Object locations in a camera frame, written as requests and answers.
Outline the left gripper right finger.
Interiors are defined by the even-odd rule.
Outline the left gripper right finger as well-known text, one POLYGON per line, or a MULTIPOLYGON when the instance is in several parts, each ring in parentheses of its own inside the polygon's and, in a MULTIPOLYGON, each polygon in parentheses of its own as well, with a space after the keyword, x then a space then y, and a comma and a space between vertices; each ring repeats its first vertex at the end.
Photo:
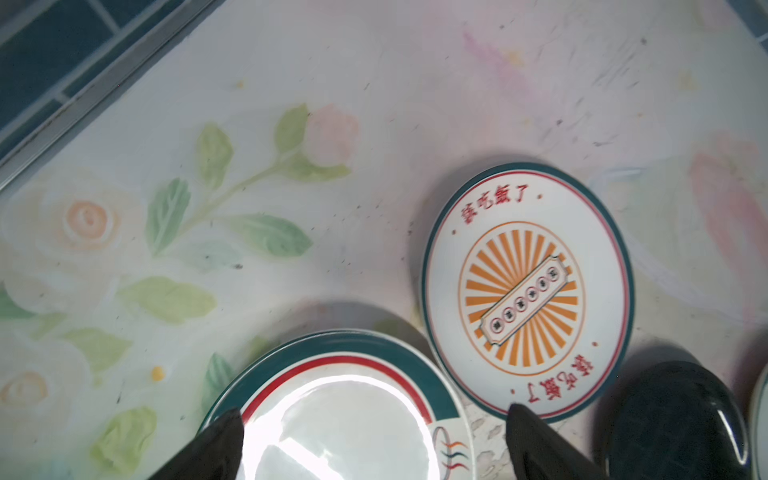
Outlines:
POLYGON ((525 405, 509 407, 505 440, 517 479, 608 479, 525 405))

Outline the green rim HAO SHI plate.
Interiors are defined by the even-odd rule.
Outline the green rim HAO SHI plate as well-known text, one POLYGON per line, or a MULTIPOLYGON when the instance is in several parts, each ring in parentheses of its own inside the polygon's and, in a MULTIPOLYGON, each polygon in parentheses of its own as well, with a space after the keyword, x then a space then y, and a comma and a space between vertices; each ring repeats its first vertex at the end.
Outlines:
POLYGON ((758 377, 749 404, 749 441, 751 478, 768 479, 768 366, 765 365, 758 377))

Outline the white plate orange sunburst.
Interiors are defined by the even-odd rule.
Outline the white plate orange sunburst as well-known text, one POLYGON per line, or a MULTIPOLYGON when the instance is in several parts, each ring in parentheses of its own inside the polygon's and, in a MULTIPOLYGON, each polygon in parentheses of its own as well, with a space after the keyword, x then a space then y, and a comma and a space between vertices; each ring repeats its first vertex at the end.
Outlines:
POLYGON ((420 300, 431 348, 480 409, 521 404, 547 422, 586 408, 629 345, 629 252, 584 184, 536 162, 459 187, 426 242, 420 300))

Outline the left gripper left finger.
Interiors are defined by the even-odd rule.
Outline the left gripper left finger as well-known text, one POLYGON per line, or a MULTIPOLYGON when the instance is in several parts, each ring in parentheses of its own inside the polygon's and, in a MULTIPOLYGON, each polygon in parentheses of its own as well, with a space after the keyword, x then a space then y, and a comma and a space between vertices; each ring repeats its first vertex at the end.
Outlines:
POLYGON ((230 409, 205 427, 149 479, 234 480, 242 460, 243 442, 241 413, 230 409))

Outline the green red rim plate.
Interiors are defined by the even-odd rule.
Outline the green red rim plate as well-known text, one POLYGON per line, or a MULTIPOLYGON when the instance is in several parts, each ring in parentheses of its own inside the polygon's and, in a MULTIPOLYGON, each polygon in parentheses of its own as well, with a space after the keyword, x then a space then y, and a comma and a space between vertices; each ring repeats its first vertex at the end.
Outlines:
POLYGON ((472 479, 457 393, 394 337, 339 329, 279 346, 240 373, 205 423, 242 418, 242 479, 472 479))

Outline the black round plate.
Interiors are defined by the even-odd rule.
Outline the black round plate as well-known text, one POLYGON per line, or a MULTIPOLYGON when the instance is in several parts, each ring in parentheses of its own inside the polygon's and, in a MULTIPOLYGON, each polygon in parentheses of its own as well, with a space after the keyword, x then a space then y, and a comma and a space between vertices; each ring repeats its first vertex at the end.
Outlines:
POLYGON ((669 361, 635 377, 605 417, 599 461, 611 479, 749 479, 748 429, 728 387, 669 361))

